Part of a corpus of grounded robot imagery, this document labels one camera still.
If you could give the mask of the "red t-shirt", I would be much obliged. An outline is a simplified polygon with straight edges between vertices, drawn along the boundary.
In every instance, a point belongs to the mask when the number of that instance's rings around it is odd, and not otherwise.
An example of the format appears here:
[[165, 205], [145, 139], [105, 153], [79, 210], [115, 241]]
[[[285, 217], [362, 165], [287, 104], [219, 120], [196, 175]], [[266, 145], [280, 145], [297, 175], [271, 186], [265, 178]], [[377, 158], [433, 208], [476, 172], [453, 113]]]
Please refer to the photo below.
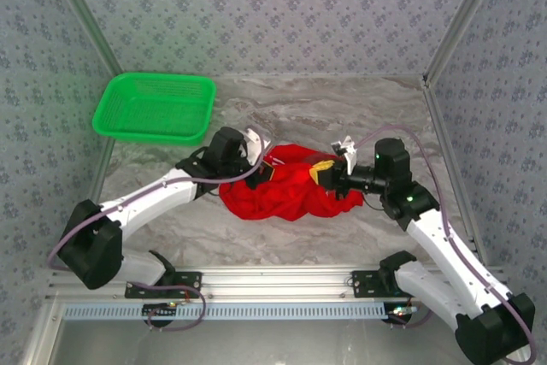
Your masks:
[[347, 197], [335, 198], [333, 191], [317, 185], [310, 168], [336, 156], [311, 150], [297, 144], [277, 145], [265, 157], [275, 168], [270, 181], [250, 189], [242, 180], [219, 188], [221, 201], [237, 217], [247, 221], [279, 217], [296, 221], [307, 214], [333, 218], [363, 205], [362, 194], [352, 191]]

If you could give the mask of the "green plastic mesh basket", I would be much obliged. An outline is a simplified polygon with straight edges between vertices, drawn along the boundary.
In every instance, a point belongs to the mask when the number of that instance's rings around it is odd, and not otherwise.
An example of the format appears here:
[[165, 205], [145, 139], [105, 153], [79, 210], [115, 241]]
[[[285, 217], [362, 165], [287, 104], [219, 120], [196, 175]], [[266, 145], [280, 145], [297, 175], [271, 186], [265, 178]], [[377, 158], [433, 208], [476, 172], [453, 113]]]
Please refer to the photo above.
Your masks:
[[202, 76], [124, 73], [93, 115], [96, 133], [139, 144], [196, 146], [209, 129], [216, 84]]

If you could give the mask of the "small black controller board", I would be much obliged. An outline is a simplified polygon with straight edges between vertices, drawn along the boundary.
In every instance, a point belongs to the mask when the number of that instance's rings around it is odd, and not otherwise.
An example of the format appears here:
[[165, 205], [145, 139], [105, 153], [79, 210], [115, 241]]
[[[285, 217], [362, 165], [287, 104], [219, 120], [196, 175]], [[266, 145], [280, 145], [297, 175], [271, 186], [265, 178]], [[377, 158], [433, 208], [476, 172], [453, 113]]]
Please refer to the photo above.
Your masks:
[[175, 317], [177, 306], [173, 303], [146, 303], [141, 309], [144, 318], [169, 318]]
[[418, 308], [413, 305], [400, 305], [397, 303], [385, 303], [384, 308], [387, 317], [383, 322], [399, 326], [406, 326], [412, 315], [418, 312]]

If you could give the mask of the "metal lower shelf panel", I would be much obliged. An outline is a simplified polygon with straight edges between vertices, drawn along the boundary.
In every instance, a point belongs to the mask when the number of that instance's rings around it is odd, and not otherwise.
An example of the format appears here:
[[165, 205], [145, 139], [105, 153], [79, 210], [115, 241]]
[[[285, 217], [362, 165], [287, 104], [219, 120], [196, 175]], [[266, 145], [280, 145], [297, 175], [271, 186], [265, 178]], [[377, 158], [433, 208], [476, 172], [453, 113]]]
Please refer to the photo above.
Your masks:
[[383, 320], [62, 323], [49, 365], [471, 365], [437, 317], [406, 328]]

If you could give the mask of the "aluminium mounting rail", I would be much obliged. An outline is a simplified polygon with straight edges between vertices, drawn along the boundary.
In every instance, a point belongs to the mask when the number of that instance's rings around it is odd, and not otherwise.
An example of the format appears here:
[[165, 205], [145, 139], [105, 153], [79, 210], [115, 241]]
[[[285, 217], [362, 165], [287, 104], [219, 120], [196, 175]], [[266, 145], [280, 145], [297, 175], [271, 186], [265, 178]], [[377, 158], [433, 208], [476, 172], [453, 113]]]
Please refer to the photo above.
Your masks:
[[[351, 265], [191, 267], [202, 274], [201, 293], [211, 303], [380, 302], [372, 293], [356, 298]], [[54, 272], [44, 291], [48, 302], [121, 303], [126, 283], [113, 281], [91, 291], [74, 275]]]

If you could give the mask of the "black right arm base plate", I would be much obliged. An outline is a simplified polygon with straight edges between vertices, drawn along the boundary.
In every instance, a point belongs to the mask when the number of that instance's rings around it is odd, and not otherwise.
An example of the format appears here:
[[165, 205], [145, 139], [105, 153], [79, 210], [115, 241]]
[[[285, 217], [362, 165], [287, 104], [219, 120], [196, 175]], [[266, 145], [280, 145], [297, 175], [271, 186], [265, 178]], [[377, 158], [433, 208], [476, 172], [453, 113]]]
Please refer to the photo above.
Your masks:
[[351, 272], [351, 286], [355, 298], [409, 298], [412, 294], [403, 291], [390, 271], [379, 269], [356, 270]]

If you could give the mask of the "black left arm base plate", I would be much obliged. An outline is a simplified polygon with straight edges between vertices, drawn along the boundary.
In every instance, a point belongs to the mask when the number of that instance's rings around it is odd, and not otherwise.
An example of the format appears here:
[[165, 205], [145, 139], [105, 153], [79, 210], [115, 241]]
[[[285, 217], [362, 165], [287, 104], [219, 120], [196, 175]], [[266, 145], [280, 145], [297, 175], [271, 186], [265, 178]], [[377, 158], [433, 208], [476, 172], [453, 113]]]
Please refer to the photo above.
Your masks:
[[[203, 275], [197, 271], [174, 271], [165, 273], [155, 286], [188, 286], [201, 290]], [[141, 286], [126, 285], [125, 298], [129, 299], [199, 299], [196, 294], [185, 290], [149, 290]]]

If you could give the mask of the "aluminium frame post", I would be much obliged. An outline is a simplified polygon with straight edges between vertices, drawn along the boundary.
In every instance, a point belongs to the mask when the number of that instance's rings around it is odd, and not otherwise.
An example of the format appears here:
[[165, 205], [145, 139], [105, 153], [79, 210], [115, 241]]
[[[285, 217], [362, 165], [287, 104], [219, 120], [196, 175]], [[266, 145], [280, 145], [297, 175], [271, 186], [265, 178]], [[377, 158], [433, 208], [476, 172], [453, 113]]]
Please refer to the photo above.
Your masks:
[[104, 66], [108, 69], [112, 77], [123, 73], [123, 68], [119, 64], [114, 51], [110, 47], [108, 40], [103, 35], [103, 31], [98, 24], [97, 19], [92, 13], [86, 0], [67, 0], [72, 11], [75, 13], [82, 29], [86, 33], [92, 46], [98, 53]]
[[483, 1], [484, 0], [461, 1], [438, 48], [432, 56], [432, 60], [423, 74], [423, 81], [426, 88], [432, 88], [438, 81], [439, 76], [444, 71]]

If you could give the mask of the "aluminium frame leg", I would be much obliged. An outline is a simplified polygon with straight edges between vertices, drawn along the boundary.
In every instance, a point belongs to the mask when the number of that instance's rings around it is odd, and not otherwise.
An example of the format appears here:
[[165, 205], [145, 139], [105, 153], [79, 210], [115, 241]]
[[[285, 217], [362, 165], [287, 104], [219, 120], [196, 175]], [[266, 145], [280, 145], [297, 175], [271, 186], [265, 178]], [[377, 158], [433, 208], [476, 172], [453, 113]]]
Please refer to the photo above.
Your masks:
[[21, 365], [49, 365], [65, 312], [65, 303], [46, 302], [26, 345]]

